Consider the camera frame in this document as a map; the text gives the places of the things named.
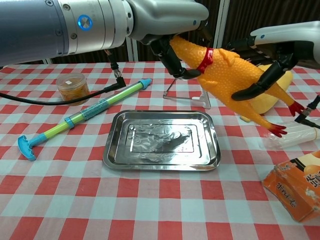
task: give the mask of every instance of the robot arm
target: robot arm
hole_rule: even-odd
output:
[[[150,45],[175,78],[181,67],[169,46],[175,34],[201,29],[208,9],[194,0],[1,0],[0,66],[121,46]]]
[[[252,63],[271,64],[256,84],[232,95],[236,101],[252,99],[295,66],[320,69],[320,21],[263,27],[230,42],[227,49]]]

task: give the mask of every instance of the metal stand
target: metal stand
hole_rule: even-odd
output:
[[[173,80],[173,82],[170,84],[168,89],[163,93],[163,98],[164,99],[187,99],[187,100],[192,100],[192,101],[195,101],[195,102],[203,103],[203,107],[205,109],[210,109],[211,108],[209,94],[202,87],[201,87],[201,90],[202,90],[202,95],[201,96],[194,96],[192,98],[190,98],[190,97],[181,97],[181,96],[168,96],[169,90],[176,83],[176,81],[177,81],[177,78],[175,78]]]

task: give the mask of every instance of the stainless steel tray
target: stainless steel tray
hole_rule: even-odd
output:
[[[206,113],[125,110],[113,119],[103,162],[122,170],[209,171],[220,157]]]

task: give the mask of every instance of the yellow rubber chicken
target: yellow rubber chicken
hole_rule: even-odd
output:
[[[285,126],[270,123],[257,113],[248,100],[235,101],[232,94],[250,87],[258,82],[264,72],[259,67],[240,58],[232,51],[222,48],[207,48],[189,42],[180,36],[175,36],[170,45],[175,54],[190,68],[198,69],[202,74],[197,78],[201,87],[211,93],[232,111],[251,119],[256,124],[265,127],[275,136],[281,138],[287,134]],[[304,107],[293,100],[277,83],[265,94],[283,101],[292,114],[301,113]]]

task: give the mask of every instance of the table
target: table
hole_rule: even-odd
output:
[[[244,122],[210,96],[211,109],[189,100],[163,99],[172,82],[159,62],[119,63],[126,84],[152,78],[141,91],[106,112],[34,148],[26,160],[17,139],[61,123],[106,93],[81,106],[29,105],[0,99],[1,239],[37,240],[306,240],[319,239],[320,219],[300,224],[261,181],[274,164],[319,149],[309,142],[286,151],[261,145],[265,130]],[[320,72],[295,68],[288,92],[306,106],[320,92]],[[55,79],[83,73],[91,91],[115,82],[107,63],[12,65],[1,70],[4,93],[40,101],[60,101]],[[196,81],[177,81],[172,96],[198,97]],[[221,149],[219,167],[209,172],[115,171],[102,155],[113,117],[123,110],[196,110],[208,113]],[[320,117],[315,111],[312,117]],[[292,121],[278,102],[265,116]]]

